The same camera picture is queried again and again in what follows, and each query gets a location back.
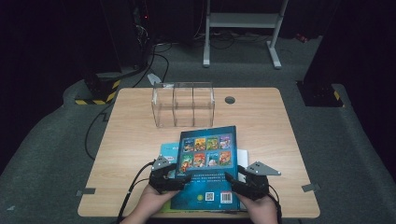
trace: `white metal frame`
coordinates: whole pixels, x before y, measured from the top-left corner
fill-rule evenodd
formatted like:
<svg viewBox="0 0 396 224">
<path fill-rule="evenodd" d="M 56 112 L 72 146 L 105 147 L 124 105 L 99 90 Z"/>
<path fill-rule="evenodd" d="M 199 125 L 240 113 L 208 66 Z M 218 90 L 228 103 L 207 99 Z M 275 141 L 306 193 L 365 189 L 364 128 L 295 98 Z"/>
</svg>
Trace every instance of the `white metal frame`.
<svg viewBox="0 0 396 224">
<path fill-rule="evenodd" d="M 210 27 L 272 28 L 274 29 L 272 40 L 267 41 L 266 44 L 271 54 L 275 69 L 280 69 L 282 65 L 277 57 L 275 43 L 288 2 L 289 0 L 283 0 L 279 13 L 273 14 L 211 13 L 210 0 L 207 0 L 203 66 L 210 66 Z"/>
</svg>

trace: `human hand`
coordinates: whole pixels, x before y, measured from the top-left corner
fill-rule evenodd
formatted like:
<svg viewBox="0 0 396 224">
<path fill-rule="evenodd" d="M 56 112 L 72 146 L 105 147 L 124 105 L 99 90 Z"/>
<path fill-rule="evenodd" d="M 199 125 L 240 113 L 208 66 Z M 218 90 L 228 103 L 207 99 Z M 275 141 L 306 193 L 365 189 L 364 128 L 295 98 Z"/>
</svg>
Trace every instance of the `human hand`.
<svg viewBox="0 0 396 224">
<path fill-rule="evenodd" d="M 151 185 L 146 185 L 134 211 L 121 224 L 143 224 L 152 215 L 161 210 L 163 205 L 178 194 L 178 191 L 168 191 L 160 194 Z"/>
<path fill-rule="evenodd" d="M 276 206 L 269 196 L 252 201 L 235 193 L 239 201 L 247 208 L 250 219 L 255 224 L 277 224 Z"/>
</svg>

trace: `blue book cover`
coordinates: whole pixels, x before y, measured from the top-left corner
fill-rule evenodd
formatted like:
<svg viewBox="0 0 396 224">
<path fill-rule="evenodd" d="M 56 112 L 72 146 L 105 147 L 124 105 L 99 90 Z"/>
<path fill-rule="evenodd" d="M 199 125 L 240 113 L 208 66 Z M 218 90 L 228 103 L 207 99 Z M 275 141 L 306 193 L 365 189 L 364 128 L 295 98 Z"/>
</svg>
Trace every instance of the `blue book cover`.
<svg viewBox="0 0 396 224">
<path fill-rule="evenodd" d="M 175 178 L 192 179 L 171 200 L 171 209 L 239 210 L 224 175 L 238 178 L 235 126 L 182 132 L 178 148 Z"/>
</svg>

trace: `cable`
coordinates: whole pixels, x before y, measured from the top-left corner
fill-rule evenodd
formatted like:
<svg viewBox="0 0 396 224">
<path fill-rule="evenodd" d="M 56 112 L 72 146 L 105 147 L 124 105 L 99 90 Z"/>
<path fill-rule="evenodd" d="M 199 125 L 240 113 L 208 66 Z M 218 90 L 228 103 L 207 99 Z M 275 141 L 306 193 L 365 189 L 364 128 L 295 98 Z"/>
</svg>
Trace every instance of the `cable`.
<svg viewBox="0 0 396 224">
<path fill-rule="evenodd" d="M 107 113 L 104 113 L 104 112 L 105 112 L 105 110 L 107 110 L 112 105 L 114 105 L 114 102 L 112 102 L 111 104 L 106 106 L 98 115 L 96 115 L 96 117 L 91 122 L 90 127 L 88 128 L 87 132 L 85 133 L 85 140 L 84 140 L 85 152 L 87 153 L 88 157 L 91 158 L 93 161 L 95 161 L 95 157 L 93 155 L 91 155 L 91 153 L 88 150 L 88 135 L 89 135 L 89 133 L 91 131 L 92 125 L 96 122 L 96 120 L 99 118 L 99 116 L 103 115 L 103 121 L 104 122 L 108 122 L 108 119 L 106 119 Z"/>
<path fill-rule="evenodd" d="M 268 185 L 275 193 L 276 195 L 276 199 L 274 198 L 274 196 L 271 193 L 268 193 L 267 196 L 270 197 L 270 199 L 274 202 L 275 207 L 276 207 L 276 217 L 277 217 L 277 223 L 278 224 L 282 224 L 282 208 L 280 206 L 280 200 L 279 200 L 279 196 L 277 195 L 276 190 L 271 186 Z"/>
<path fill-rule="evenodd" d="M 205 14 L 205 1 L 202 1 L 201 19 L 200 19 L 200 22 L 199 22 L 199 26 L 198 26 L 197 32 L 195 32 L 195 35 L 193 36 L 194 39 L 196 38 L 196 36 L 199 34 L 199 31 L 201 30 L 201 26 L 202 26 L 202 23 L 203 23 L 203 20 L 204 20 L 204 14 Z"/>
<path fill-rule="evenodd" d="M 166 74 L 168 73 L 168 69 L 169 69 L 169 61 L 164 56 L 162 56 L 161 54 L 156 54 L 155 53 L 154 55 L 162 57 L 163 59 L 166 60 L 166 69 L 165 69 L 165 72 L 163 73 L 163 82 L 165 82 Z"/>
<path fill-rule="evenodd" d="M 238 42 L 238 43 L 239 42 L 240 43 L 259 43 L 259 42 L 267 40 L 270 36 L 269 35 L 257 35 L 256 37 L 254 37 L 254 36 L 250 36 L 250 37 L 253 37 L 253 39 L 251 39 L 251 40 L 243 40 L 243 39 L 236 38 L 235 41 Z"/>
<path fill-rule="evenodd" d="M 155 51 L 154 53 L 163 53 L 163 52 L 166 52 L 166 51 L 168 51 L 169 49 L 171 49 L 171 48 L 173 47 L 174 43 L 156 44 L 155 47 L 162 46 L 162 45 L 169 45 L 170 47 L 167 48 L 167 49 L 161 50 L 161 51 Z"/>
<path fill-rule="evenodd" d="M 143 77 L 146 76 L 148 71 L 151 69 L 152 63 L 154 62 L 154 52 L 155 52 L 155 46 L 153 46 L 153 48 L 152 48 L 151 62 L 149 63 L 148 68 L 146 69 L 146 72 L 143 74 L 143 76 L 139 80 L 137 80 L 137 82 L 132 86 L 132 88 L 135 88 L 143 80 Z"/>
<path fill-rule="evenodd" d="M 136 186 L 138 183 L 140 183 L 140 182 L 142 182 L 142 181 L 145 181 L 145 180 L 149 180 L 149 179 L 148 179 L 148 178 L 141 179 L 141 180 L 137 181 L 137 182 L 134 184 L 134 186 Z"/>
<path fill-rule="evenodd" d="M 146 65 L 143 65 L 143 66 L 139 67 L 137 70 L 134 70 L 133 72 L 130 72 L 130 73 L 118 76 L 118 77 L 101 77 L 100 80 L 101 81 L 118 81 L 118 80 L 124 79 L 126 77 L 132 77 L 134 75 L 137 75 L 137 74 L 141 73 L 143 70 L 145 70 L 146 67 L 147 67 Z"/>
<path fill-rule="evenodd" d="M 136 25 L 136 30 L 138 32 L 137 34 L 137 40 L 140 44 L 140 48 L 143 49 L 146 46 L 146 43 L 149 39 L 149 33 L 148 31 L 141 25 Z"/>
<path fill-rule="evenodd" d="M 230 41 L 231 40 L 231 44 L 229 44 L 228 46 L 223 47 L 223 48 L 219 48 L 219 47 L 214 46 L 213 44 L 210 44 L 210 47 L 213 48 L 213 49 L 228 49 L 235 43 L 235 38 L 233 38 L 233 36 L 231 34 L 218 35 L 218 38 L 216 38 L 216 39 L 218 41 Z"/>
<path fill-rule="evenodd" d="M 140 176 L 140 174 L 141 174 L 148 166 L 150 166 L 150 165 L 152 165 L 152 164 L 154 164 L 154 161 L 151 161 L 151 162 L 147 163 L 146 165 L 144 165 L 144 166 L 142 167 L 142 169 L 140 169 L 139 172 L 137 172 L 137 175 L 134 177 L 134 181 L 132 182 L 131 187 L 129 187 L 128 193 L 125 195 L 125 199 L 124 199 L 124 201 L 123 201 L 123 203 L 122 203 L 122 206 L 121 206 L 121 208 L 120 208 L 119 216 L 117 217 L 117 224 L 121 223 L 123 211 L 125 210 L 125 206 L 126 206 L 126 204 L 128 203 L 129 197 L 131 197 L 132 190 L 134 190 L 134 186 L 136 186 L 136 184 L 138 184 L 139 182 L 142 181 L 142 180 L 140 180 L 140 181 L 138 181 L 137 183 L 135 183 L 136 180 L 137 180 L 137 178 Z"/>
</svg>

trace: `barcode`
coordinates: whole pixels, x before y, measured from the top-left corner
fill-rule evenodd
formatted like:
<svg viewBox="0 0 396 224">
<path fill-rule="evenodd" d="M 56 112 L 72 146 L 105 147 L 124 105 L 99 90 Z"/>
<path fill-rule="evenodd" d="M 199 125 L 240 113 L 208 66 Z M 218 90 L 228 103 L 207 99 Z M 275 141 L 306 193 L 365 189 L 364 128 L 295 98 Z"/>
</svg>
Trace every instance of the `barcode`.
<svg viewBox="0 0 396 224">
<path fill-rule="evenodd" d="M 233 202 L 233 194 L 230 191 L 223 191 L 220 194 L 220 203 L 232 203 Z"/>
<path fill-rule="evenodd" d="M 205 194 L 206 201 L 215 201 L 215 193 L 214 192 L 207 192 Z"/>
</svg>

